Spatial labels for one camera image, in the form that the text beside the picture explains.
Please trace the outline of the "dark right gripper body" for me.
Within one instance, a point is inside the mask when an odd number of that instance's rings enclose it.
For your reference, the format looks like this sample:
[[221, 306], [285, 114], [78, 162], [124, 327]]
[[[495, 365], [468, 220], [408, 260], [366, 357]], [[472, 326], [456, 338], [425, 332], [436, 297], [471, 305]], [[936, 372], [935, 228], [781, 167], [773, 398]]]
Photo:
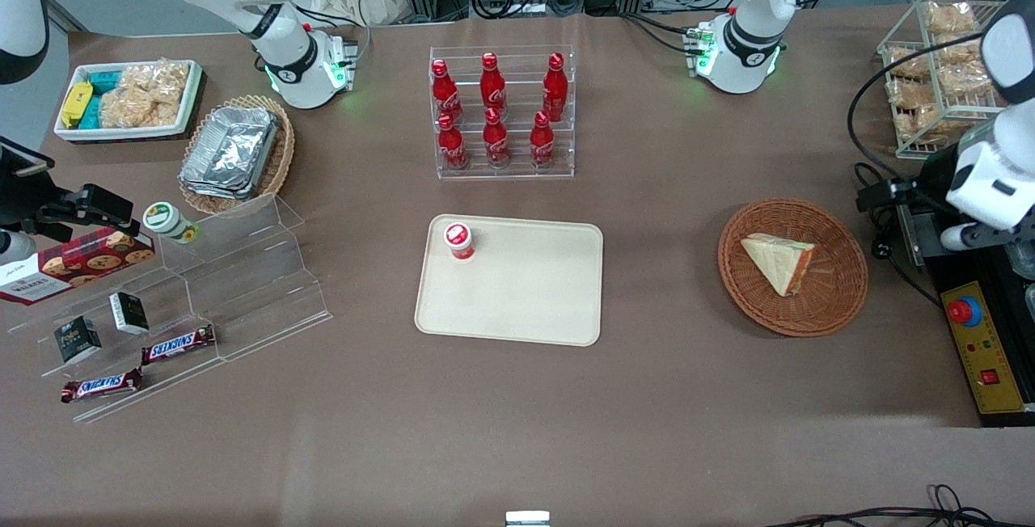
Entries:
[[22, 221], [59, 200], [59, 187], [49, 176], [55, 162], [6, 137], [1, 144], [1, 225], [19, 231]]

